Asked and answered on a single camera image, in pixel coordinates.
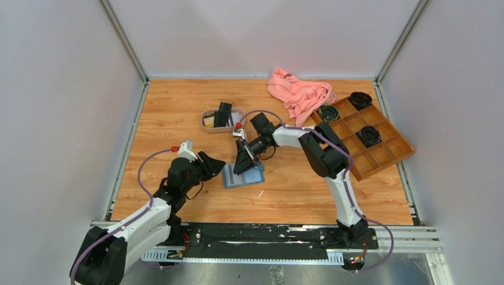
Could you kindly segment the teal leather card holder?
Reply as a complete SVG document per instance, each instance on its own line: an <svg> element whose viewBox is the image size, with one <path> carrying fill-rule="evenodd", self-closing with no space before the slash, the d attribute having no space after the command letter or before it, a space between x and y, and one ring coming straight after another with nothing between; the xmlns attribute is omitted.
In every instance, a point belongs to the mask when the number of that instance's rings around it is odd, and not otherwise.
<svg viewBox="0 0 504 285"><path fill-rule="evenodd" d="M262 183L264 178L264 166L258 163L253 168L246 170L240 175L233 173L234 163L228 163L222 169L223 187L225 189L237 188Z"/></svg>

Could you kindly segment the black credit card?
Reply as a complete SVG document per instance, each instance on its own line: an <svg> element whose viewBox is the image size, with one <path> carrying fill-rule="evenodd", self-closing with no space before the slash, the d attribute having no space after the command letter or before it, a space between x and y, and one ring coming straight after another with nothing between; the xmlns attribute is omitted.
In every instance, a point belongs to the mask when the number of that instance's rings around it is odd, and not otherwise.
<svg viewBox="0 0 504 285"><path fill-rule="evenodd" d="M214 112L214 127L220 128L227 126L231 116L232 105L226 102L220 102L219 109Z"/></svg>

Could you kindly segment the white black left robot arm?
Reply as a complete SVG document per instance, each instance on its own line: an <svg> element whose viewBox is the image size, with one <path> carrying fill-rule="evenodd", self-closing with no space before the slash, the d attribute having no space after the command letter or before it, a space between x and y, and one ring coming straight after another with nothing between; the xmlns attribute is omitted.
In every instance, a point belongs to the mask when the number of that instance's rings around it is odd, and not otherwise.
<svg viewBox="0 0 504 285"><path fill-rule="evenodd" d="M141 209L111 226L89 229L70 269L71 284L120 284L147 251L162 242L176 245L181 240L177 212L188 200L187 193L217 176L226 163L203 151L173 150L179 152L177 158Z"/></svg>

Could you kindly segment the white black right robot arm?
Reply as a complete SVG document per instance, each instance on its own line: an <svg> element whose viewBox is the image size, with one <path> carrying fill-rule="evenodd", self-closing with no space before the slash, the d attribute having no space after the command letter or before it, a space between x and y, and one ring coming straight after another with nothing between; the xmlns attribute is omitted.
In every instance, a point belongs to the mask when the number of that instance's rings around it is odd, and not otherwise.
<svg viewBox="0 0 504 285"><path fill-rule="evenodd" d="M312 170L327 183L337 210L336 240L347 248L354 248L363 240L368 221L358 206L352 189L349 170L354 161L342 140L327 123L311 127L296 127L280 122L274 125L267 118L268 111L254 110L250 122L257 138L236 141L237 157L233 173L241 175L255 167L259 156L268 148L295 147L303 150Z"/></svg>

